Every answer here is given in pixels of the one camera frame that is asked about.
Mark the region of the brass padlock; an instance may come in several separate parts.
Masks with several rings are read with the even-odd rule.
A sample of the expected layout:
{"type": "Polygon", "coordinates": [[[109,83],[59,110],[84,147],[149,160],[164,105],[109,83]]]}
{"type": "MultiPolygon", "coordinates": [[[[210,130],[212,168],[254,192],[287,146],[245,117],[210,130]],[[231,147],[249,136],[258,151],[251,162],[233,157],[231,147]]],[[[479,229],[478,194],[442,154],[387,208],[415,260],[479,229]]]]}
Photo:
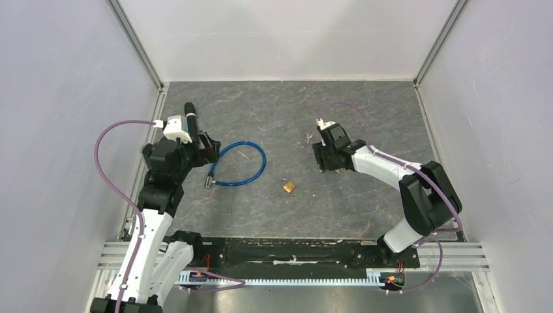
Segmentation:
{"type": "Polygon", "coordinates": [[[282,188],[287,192],[287,193],[291,193],[293,192],[295,189],[296,189],[296,185],[291,182],[289,179],[287,178],[282,178],[280,180],[280,183],[282,185],[282,188]]]}

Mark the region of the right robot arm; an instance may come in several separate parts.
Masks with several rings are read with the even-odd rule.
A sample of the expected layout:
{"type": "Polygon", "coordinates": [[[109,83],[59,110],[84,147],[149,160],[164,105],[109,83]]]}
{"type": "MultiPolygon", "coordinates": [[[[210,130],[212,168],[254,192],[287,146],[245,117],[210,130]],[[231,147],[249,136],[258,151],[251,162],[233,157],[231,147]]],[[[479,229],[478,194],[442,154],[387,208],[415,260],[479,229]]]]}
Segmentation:
{"type": "Polygon", "coordinates": [[[445,232],[442,226],[450,220],[457,223],[455,232],[462,229],[462,204],[440,163],[408,162],[363,140],[350,140],[334,121],[317,119],[316,124],[321,141],[312,144],[312,149],[321,172],[350,170],[369,175],[400,194],[404,217],[378,239],[376,255],[381,264],[395,265],[408,247],[445,232]]]}

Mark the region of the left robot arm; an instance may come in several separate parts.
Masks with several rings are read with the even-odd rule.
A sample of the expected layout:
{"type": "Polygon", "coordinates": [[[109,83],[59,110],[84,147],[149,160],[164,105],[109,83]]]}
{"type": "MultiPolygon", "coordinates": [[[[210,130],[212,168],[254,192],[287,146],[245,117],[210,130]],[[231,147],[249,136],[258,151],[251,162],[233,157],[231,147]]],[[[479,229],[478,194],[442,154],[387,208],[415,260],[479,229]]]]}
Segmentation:
{"type": "Polygon", "coordinates": [[[165,134],[142,147],[147,166],[132,237],[115,280],[103,297],[92,300],[91,312],[162,312],[181,271],[205,256],[202,237],[193,231],[166,232],[183,198],[183,183],[193,168],[215,163],[220,142],[205,132],[165,134]]]}

